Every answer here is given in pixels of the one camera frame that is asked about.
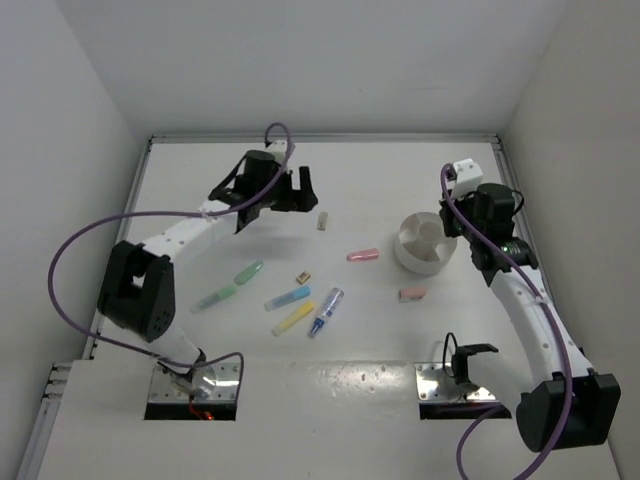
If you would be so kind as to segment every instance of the white table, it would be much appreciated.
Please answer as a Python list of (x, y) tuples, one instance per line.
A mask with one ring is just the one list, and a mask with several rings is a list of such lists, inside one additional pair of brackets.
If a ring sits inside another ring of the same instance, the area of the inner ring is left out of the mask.
[[(250, 143), (156, 143), (135, 210), (193, 210)], [(176, 319), (207, 354), (247, 359), (235, 422), (144, 421), (152, 362), (99, 344), (71, 371), (40, 478), (454, 479), (455, 447), (468, 421), (420, 421), (414, 362), (436, 361), (447, 331), (461, 343), (492, 343), (526, 365), (509, 319), (460, 240), (447, 268), (421, 280), (395, 260), (392, 238), (417, 211), (437, 211), (440, 167), (474, 158), (499, 181), (491, 143), (299, 142), (320, 200), (310, 214), (263, 212), (241, 234), (213, 246), (176, 276)], [(316, 230), (320, 211), (328, 229)], [(136, 219), (140, 241), (172, 219)], [(377, 261), (348, 252), (378, 247)], [(255, 260), (265, 267), (231, 299), (199, 315), (188, 307), (230, 283)], [(308, 322), (279, 338), (270, 329), (293, 310), (264, 301), (312, 274), (312, 299), (345, 290), (335, 320), (314, 340)], [(428, 296), (399, 304), (399, 288)], [(105, 322), (103, 335), (140, 342)], [(515, 422), (489, 420), (469, 440), (472, 478), (511, 478), (533, 459)], [(608, 445), (555, 452), (536, 478), (611, 479)]]

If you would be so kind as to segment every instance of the white wall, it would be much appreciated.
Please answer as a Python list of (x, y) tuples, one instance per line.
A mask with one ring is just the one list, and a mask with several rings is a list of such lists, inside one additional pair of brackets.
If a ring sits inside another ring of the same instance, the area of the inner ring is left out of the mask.
[(57, 0), (142, 136), (507, 125), (569, 0)]
[[(122, 211), (141, 146), (53, 0), (0, 2), (0, 478), (14, 478), (53, 361), (82, 353), (46, 293), (74, 230)], [(64, 305), (88, 324), (115, 229), (74, 249)]]
[(505, 137), (561, 315), (622, 400), (611, 443), (640, 478), (640, 3), (574, 2)]

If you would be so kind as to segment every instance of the yellow marker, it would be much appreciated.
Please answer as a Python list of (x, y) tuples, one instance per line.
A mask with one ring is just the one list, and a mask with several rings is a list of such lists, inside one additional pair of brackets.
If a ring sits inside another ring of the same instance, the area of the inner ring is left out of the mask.
[(313, 312), (314, 308), (316, 308), (315, 303), (313, 303), (312, 301), (308, 301), (307, 303), (302, 305), (300, 308), (298, 308), (295, 312), (293, 312), (291, 315), (289, 315), (287, 318), (285, 318), (283, 321), (281, 321), (278, 325), (273, 327), (273, 329), (271, 330), (271, 333), (273, 333), (276, 337), (279, 337), (284, 332), (286, 332), (291, 327), (293, 327), (296, 323), (298, 323), (300, 320), (302, 320), (304, 317), (306, 317), (311, 312)]

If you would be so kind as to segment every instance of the green tube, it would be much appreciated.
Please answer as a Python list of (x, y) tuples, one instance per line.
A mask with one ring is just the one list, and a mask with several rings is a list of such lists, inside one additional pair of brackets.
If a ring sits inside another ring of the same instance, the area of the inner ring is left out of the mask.
[(235, 295), (237, 291), (238, 289), (235, 287), (235, 285), (227, 285), (226, 287), (222, 287), (220, 290), (213, 292), (208, 297), (205, 297), (199, 302), (192, 305), (189, 308), (189, 311), (191, 313), (201, 312), (202, 310), (205, 310), (211, 307), (212, 305), (215, 305), (216, 303), (219, 303), (222, 300), (229, 298), (232, 295)]
[(241, 271), (238, 275), (236, 275), (236, 278), (234, 278), (233, 281), (236, 282), (236, 285), (244, 285), (249, 280), (251, 280), (251, 278), (256, 273), (258, 273), (262, 269), (263, 265), (264, 263), (262, 263), (260, 260), (258, 260), (255, 263), (252, 263), (243, 271)]

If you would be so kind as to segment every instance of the black cable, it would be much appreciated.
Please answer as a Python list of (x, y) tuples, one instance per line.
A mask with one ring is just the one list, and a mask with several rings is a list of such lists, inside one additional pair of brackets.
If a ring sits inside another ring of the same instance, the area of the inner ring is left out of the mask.
[(453, 334), (453, 332), (449, 332), (447, 333), (447, 336), (444, 337), (444, 348), (442, 349), (442, 371), (444, 372), (444, 374), (449, 377), (449, 378), (453, 378), (453, 373), (451, 375), (449, 375), (447, 373), (447, 368), (445, 366), (446, 361), (447, 361), (447, 350), (449, 349), (449, 339), (453, 339), (453, 345), (454, 347), (457, 349), (458, 348), (458, 339), (456, 338), (456, 336)]
[(524, 207), (524, 195), (520, 190), (514, 190), (514, 189), (511, 189), (511, 193), (516, 193), (520, 195), (520, 203), (518, 204), (518, 206), (516, 207), (512, 215), (513, 217), (515, 217), (520, 212), (520, 210), (522, 210), (522, 207)]

